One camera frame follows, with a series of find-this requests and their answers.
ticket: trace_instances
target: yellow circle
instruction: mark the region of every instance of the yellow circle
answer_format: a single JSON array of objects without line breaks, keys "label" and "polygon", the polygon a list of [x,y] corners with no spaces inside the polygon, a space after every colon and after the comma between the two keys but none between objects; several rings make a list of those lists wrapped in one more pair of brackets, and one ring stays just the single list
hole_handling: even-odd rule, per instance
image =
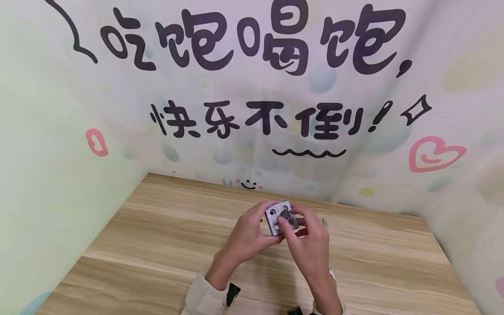
[{"label": "yellow circle", "polygon": [[363,197],[373,197],[374,196],[374,190],[369,187],[364,187],[361,190],[359,190],[359,195]]}]

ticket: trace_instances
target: smiley face doodle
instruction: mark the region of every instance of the smiley face doodle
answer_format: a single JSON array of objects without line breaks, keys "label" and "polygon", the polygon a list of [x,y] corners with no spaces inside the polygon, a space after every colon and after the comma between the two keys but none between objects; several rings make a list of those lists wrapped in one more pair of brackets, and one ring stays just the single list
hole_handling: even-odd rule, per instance
[{"label": "smiley face doodle", "polygon": [[243,182],[241,183],[241,186],[242,186],[243,188],[250,189],[250,190],[254,190],[254,189],[256,189],[256,188],[263,189],[263,187],[262,187],[261,185],[259,185],[258,187],[256,187],[256,185],[257,185],[257,183],[256,183],[256,182],[252,183],[252,186],[248,186],[249,184],[250,184],[250,180],[248,180],[248,179],[247,179],[247,180],[246,180],[246,183],[243,183]]}]

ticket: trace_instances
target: beige sleeve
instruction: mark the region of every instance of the beige sleeve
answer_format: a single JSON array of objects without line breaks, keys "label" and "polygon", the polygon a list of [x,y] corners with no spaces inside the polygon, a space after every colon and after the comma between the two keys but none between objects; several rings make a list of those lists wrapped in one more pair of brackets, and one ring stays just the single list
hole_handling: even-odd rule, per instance
[{"label": "beige sleeve", "polygon": [[229,283],[224,291],[215,289],[200,273],[185,297],[185,308],[180,315],[222,315],[226,307]]},{"label": "beige sleeve", "polygon": [[[343,301],[341,301],[341,308],[343,309],[343,312],[341,313],[341,315],[352,315],[352,313],[350,312],[350,309],[346,306],[345,303],[343,303]],[[315,315],[323,315],[322,313],[319,312],[319,310],[315,306],[315,302],[313,302],[313,313]]]}]

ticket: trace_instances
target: wavy line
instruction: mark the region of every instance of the wavy line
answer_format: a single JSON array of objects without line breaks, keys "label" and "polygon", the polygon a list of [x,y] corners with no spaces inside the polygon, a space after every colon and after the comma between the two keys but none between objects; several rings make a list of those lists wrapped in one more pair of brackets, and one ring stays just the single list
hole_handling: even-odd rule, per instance
[{"label": "wavy line", "polygon": [[97,64],[98,59],[96,58],[96,56],[92,52],[90,52],[89,50],[85,49],[80,45],[79,32],[77,31],[77,27],[75,27],[74,22],[72,21],[70,16],[68,16],[68,14],[65,12],[65,10],[63,10],[63,8],[60,7],[55,2],[55,0],[44,0],[44,1],[47,2],[47,4],[50,5],[51,7],[55,8],[56,11],[58,11],[59,14],[61,14],[61,16],[64,17],[64,19],[67,21],[68,25],[70,26],[70,29],[72,30],[72,34],[74,35],[74,50],[88,56],[95,64]]},{"label": "wavy line", "polygon": [[329,151],[324,151],[324,152],[322,152],[322,154],[321,154],[321,155],[317,155],[317,154],[314,154],[314,153],[313,153],[312,151],[310,151],[310,150],[306,150],[306,151],[303,151],[303,152],[301,152],[301,153],[297,153],[297,152],[295,152],[295,151],[292,151],[291,149],[287,149],[287,150],[285,150],[285,152],[278,152],[278,151],[277,151],[277,150],[275,150],[275,149],[273,149],[272,151],[273,151],[273,153],[275,153],[276,155],[287,155],[287,154],[289,154],[289,153],[290,153],[290,154],[295,155],[295,156],[303,156],[303,155],[306,155],[306,154],[307,154],[307,155],[309,155],[309,156],[314,157],[315,159],[321,159],[321,158],[326,157],[326,156],[330,156],[330,157],[340,157],[340,156],[342,156],[343,154],[345,154],[345,152],[346,152],[346,150],[343,150],[343,151],[341,151],[341,152],[340,152],[340,153],[338,153],[338,154],[333,154],[333,153],[331,153],[331,152],[329,152]]}]

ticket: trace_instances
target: wood grain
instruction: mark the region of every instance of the wood grain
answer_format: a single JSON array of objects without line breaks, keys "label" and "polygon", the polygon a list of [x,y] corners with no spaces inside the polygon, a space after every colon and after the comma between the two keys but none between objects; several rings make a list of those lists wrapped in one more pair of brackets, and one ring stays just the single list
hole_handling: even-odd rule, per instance
[{"label": "wood grain", "polygon": [[[178,315],[240,215],[267,200],[316,209],[329,224],[338,291],[355,315],[480,314],[421,218],[149,174],[38,314]],[[261,228],[268,232],[265,222]],[[287,244],[242,264],[227,314],[286,314],[312,296]]]}]

